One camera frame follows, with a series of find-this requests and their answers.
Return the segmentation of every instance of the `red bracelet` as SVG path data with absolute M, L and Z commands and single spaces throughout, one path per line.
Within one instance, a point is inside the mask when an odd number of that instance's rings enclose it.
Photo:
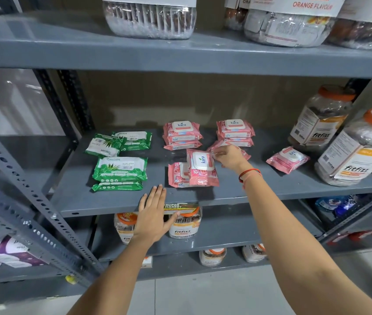
M 241 180 L 241 177 L 242 177 L 243 175 L 245 175 L 246 173 L 252 171 L 252 170 L 256 170 L 260 175 L 262 175 L 262 173 L 260 172 L 259 169 L 252 168 L 252 169 L 249 169 L 249 170 L 243 171 L 243 172 L 238 176 L 238 180 L 239 180 L 241 183 L 243 183 L 244 181 Z

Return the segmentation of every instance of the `person's right arm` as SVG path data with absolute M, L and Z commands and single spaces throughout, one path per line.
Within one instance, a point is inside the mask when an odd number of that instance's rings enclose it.
M 214 153 L 237 175 L 253 168 L 235 146 L 223 146 Z M 262 176 L 252 170 L 242 179 L 276 279 L 294 312 L 371 315 L 372 299 L 340 270 Z

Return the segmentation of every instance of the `barcode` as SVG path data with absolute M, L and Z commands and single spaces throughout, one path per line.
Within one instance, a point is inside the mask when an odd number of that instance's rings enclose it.
M 276 27 L 276 32 L 287 35 L 296 35 L 299 29 L 299 24 L 295 24 L 294 22 L 283 22 L 282 24 L 278 24 L 278 26 Z

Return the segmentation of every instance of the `tile floor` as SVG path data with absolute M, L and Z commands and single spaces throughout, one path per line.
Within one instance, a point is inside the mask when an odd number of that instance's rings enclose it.
M 335 258 L 372 297 L 372 252 Z M 65 315 L 78 296 L 0 305 L 0 315 Z M 128 315 L 294 314 L 270 265 L 136 284 Z

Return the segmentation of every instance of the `pink wet wipes pack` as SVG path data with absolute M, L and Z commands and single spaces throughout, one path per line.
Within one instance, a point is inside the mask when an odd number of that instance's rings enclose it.
M 232 145 L 237 147 L 251 147 L 254 146 L 253 139 L 251 137 L 246 138 L 222 138 L 220 133 L 217 131 L 217 138 L 218 140 L 225 140 L 226 142 L 230 142 Z
M 190 186 L 220 185 L 211 153 L 201 150 L 187 149 L 187 164 Z
M 174 163 L 168 165 L 168 184 L 175 188 L 190 187 L 187 163 Z
M 302 164 L 305 164 L 309 159 L 310 157 L 300 153 L 293 147 L 287 147 L 275 153 L 271 158 L 267 159 L 266 162 L 279 171 L 290 173 Z
M 241 119 L 227 119 L 217 121 L 218 133 L 225 138 L 250 138 L 254 136 L 254 129 L 249 122 Z
M 173 142 L 169 143 L 166 140 L 166 137 L 163 136 L 163 139 L 166 145 L 163 147 L 168 150 L 179 150 L 179 149 L 188 149 L 188 148 L 198 148 L 202 146 L 202 143 L 199 140 L 191 140 L 188 142 Z
M 199 124 L 190 121 L 174 121 L 164 125 L 163 138 L 165 141 L 173 143 L 199 140 L 202 135 L 199 132 Z
M 234 145 L 232 142 L 228 142 L 226 140 L 218 140 L 216 141 L 211 147 L 209 147 L 207 149 L 207 151 L 211 152 L 215 149 L 215 148 L 218 148 L 218 147 L 221 147 L 221 146 L 227 146 L 227 145 Z M 244 150 L 241 150 L 241 154 L 243 155 L 243 157 L 246 159 L 246 160 L 249 160 L 251 155 L 249 155 L 248 153 L 246 153 Z

